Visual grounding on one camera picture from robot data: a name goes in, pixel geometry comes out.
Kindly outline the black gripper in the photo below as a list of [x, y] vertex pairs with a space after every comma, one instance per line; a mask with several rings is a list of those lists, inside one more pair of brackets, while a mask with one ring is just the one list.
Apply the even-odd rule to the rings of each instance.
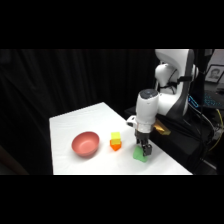
[[135, 137], [137, 143], [135, 149], [138, 151], [138, 153], [142, 153], [144, 156], [150, 156], [152, 154], [152, 145], [149, 143], [150, 134], [142, 133], [136, 130]]

